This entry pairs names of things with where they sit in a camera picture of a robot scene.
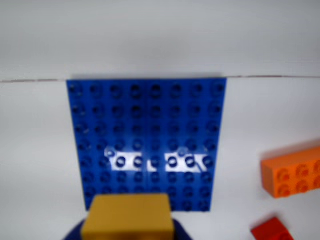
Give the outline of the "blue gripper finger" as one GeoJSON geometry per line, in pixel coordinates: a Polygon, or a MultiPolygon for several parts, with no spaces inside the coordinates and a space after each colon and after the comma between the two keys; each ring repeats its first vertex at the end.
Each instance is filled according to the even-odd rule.
{"type": "Polygon", "coordinates": [[[63,240],[82,240],[81,230],[85,222],[86,219],[84,218],[66,234],[63,240]]]}
{"type": "Polygon", "coordinates": [[[187,233],[185,228],[181,225],[181,223],[173,219],[173,226],[174,226],[174,240],[192,240],[190,235],[187,233]]]}

